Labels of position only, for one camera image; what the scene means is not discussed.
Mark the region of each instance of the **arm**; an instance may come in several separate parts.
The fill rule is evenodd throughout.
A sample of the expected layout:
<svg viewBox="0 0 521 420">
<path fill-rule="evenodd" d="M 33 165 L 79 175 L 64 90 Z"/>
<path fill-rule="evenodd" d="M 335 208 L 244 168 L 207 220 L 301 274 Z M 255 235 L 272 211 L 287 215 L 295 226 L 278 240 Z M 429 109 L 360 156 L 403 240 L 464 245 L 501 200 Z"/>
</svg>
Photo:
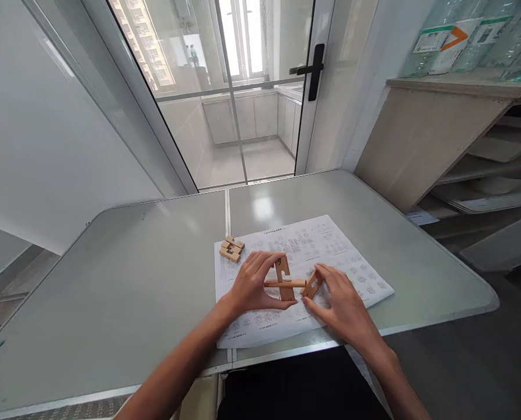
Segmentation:
<svg viewBox="0 0 521 420">
<path fill-rule="evenodd" d="M 367 362 L 397 420 L 431 419 L 404 375 L 396 354 L 387 346 L 348 277 L 341 271 L 317 264 L 330 289 L 332 308 L 323 309 L 303 298 L 307 308 L 336 331 Z"/>
<path fill-rule="evenodd" d="M 270 267 L 285 254 L 253 252 L 241 266 L 233 287 L 200 324 L 159 364 L 128 400 L 115 419 L 170 418 L 199 375 L 204 362 L 229 324 L 255 309 L 285 310 L 297 303 L 282 302 L 264 291 Z"/>
</svg>

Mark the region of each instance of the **orange logo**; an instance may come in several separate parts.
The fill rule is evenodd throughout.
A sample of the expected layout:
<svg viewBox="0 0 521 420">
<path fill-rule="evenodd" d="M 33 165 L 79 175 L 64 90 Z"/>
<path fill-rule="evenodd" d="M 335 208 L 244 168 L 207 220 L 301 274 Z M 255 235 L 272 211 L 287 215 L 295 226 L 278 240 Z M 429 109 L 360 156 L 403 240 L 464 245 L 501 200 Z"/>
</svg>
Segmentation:
<svg viewBox="0 0 521 420">
<path fill-rule="evenodd" d="M 468 34 L 464 31 L 462 31 L 458 26 L 455 26 L 454 29 L 451 32 L 451 35 L 455 36 L 456 39 L 449 42 L 448 44 L 445 44 L 443 48 L 441 48 L 441 51 L 447 50 L 448 48 L 455 46 L 456 44 L 461 43 L 466 38 L 468 38 Z"/>
</svg>

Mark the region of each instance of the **dark pants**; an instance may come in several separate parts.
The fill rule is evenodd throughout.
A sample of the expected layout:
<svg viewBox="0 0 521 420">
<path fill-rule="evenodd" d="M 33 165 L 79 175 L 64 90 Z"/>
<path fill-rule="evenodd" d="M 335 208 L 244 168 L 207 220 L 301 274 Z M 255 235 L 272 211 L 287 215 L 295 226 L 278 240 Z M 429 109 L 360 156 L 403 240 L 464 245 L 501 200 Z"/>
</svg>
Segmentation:
<svg viewBox="0 0 521 420">
<path fill-rule="evenodd" d="M 230 372 L 218 419 L 386 419 L 389 415 L 346 349 Z"/>
</svg>

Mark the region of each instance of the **white cabinet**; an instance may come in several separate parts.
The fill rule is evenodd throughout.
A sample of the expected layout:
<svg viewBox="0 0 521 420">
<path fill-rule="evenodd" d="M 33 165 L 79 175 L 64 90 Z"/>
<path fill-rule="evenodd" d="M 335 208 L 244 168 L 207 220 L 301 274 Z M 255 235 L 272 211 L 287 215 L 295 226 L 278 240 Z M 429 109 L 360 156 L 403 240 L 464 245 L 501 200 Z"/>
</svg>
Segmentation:
<svg viewBox="0 0 521 420">
<path fill-rule="evenodd" d="M 256 133 L 256 124 L 254 123 L 255 105 L 256 101 L 254 101 L 253 98 L 235 100 L 239 132 L 243 140 L 259 137 Z"/>
<path fill-rule="evenodd" d="M 291 140 L 291 154 L 295 157 L 297 153 L 297 142 L 299 140 L 299 122 L 301 121 L 301 105 L 295 103 L 295 117 L 293 119 L 293 135 Z"/>
<path fill-rule="evenodd" d="M 285 98 L 278 94 L 278 136 L 284 139 Z"/>
<path fill-rule="evenodd" d="M 256 137 L 278 133 L 278 94 L 270 93 L 254 97 Z"/>
<path fill-rule="evenodd" d="M 205 103 L 204 112 L 208 119 L 209 130 L 212 133 L 214 144 L 237 140 L 233 129 L 233 113 L 230 111 L 230 101 Z"/>
<path fill-rule="evenodd" d="M 285 100 L 285 115 L 284 115 L 284 137 L 282 140 L 289 150 L 292 147 L 293 141 L 293 123 L 295 122 L 295 102 Z"/>
</svg>

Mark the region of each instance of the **hand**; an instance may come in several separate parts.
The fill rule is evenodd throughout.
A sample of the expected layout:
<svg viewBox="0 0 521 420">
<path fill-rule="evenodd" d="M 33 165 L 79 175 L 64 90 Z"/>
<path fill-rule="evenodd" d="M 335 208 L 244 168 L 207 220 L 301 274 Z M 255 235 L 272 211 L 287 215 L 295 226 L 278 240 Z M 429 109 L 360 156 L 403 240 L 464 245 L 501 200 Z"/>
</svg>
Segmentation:
<svg viewBox="0 0 521 420">
<path fill-rule="evenodd" d="M 316 264 L 315 269 L 326 280 L 332 297 L 332 308 L 324 309 L 311 299 L 303 298 L 305 306 L 337 332 L 366 361 L 392 352 L 379 334 L 348 277 L 333 267 Z"/>
<path fill-rule="evenodd" d="M 264 279 L 270 267 L 285 256 L 283 253 L 252 252 L 241 265 L 231 290 L 222 298 L 234 310 L 235 317 L 256 309 L 285 310 L 297 303 L 296 300 L 274 299 L 264 290 Z"/>
</svg>

